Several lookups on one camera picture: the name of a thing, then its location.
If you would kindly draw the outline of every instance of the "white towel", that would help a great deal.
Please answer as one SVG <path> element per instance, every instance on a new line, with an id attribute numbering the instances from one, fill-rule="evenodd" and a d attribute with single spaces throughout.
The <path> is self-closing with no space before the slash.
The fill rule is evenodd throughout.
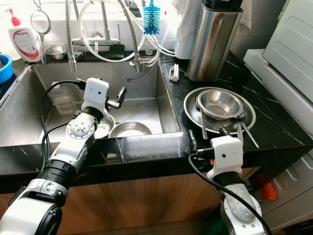
<path id="1" fill-rule="evenodd" d="M 244 12 L 239 22 L 239 31 L 246 35 L 252 24 L 252 0 L 243 0 L 241 8 Z"/>
<path id="2" fill-rule="evenodd" d="M 174 0 L 173 7 L 182 15 L 177 28 L 177 41 L 182 43 L 196 29 L 198 12 L 202 0 Z"/>

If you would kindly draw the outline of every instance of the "blue bowl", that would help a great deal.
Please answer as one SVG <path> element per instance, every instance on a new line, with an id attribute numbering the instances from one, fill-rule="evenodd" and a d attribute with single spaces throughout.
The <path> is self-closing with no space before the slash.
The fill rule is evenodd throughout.
<path id="1" fill-rule="evenodd" d="M 12 69 L 12 58 L 8 55 L 5 54 L 0 54 L 0 60 L 2 62 L 2 67 L 0 69 L 0 84 L 3 82 L 6 82 L 7 80 L 10 79 L 10 77 L 13 74 L 13 69 Z"/>

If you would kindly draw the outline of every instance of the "stainless steel sink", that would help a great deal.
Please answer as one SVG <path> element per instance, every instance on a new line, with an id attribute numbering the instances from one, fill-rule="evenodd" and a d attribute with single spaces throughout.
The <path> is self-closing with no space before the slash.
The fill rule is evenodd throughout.
<path id="1" fill-rule="evenodd" d="M 120 110 L 111 110 L 116 123 L 134 120 L 145 124 L 152 134 L 179 131 L 179 124 L 169 96 L 160 65 L 146 73 L 135 73 L 128 62 L 84 62 L 78 64 L 78 72 L 70 72 L 67 63 L 35 64 L 25 69 L 19 82 L 5 100 L 0 101 L 0 146 L 40 143 L 43 129 L 40 122 L 40 101 L 53 81 L 103 79 L 110 84 L 108 95 L 116 98 L 122 86 L 127 87 Z M 65 84 L 80 110 L 83 92 L 75 85 Z M 72 115 L 60 115 L 49 98 L 44 105 L 48 130 L 66 123 Z M 49 135 L 51 142 L 59 142 L 65 127 Z"/>

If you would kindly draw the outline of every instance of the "red object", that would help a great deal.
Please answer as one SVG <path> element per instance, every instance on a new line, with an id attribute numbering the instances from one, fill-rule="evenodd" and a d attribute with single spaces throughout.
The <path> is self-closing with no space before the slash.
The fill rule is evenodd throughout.
<path id="1" fill-rule="evenodd" d="M 14 26 L 21 25 L 21 20 L 13 15 L 13 10 L 11 8 L 7 9 L 6 12 L 10 12 L 12 15 L 11 22 Z"/>
<path id="2" fill-rule="evenodd" d="M 267 201 L 267 200 L 275 200 L 277 199 L 277 195 L 274 191 L 274 188 L 271 183 L 267 183 L 262 189 L 262 200 Z"/>

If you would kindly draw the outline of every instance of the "red pump cap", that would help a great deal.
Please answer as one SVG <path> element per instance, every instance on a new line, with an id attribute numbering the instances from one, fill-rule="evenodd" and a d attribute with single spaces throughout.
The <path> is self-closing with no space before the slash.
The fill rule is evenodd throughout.
<path id="1" fill-rule="evenodd" d="M 11 13 L 11 15 L 12 15 L 11 22 L 12 22 L 12 24 L 14 26 L 21 25 L 21 20 L 13 15 L 13 10 L 11 8 L 7 9 L 6 12 L 10 12 Z"/>

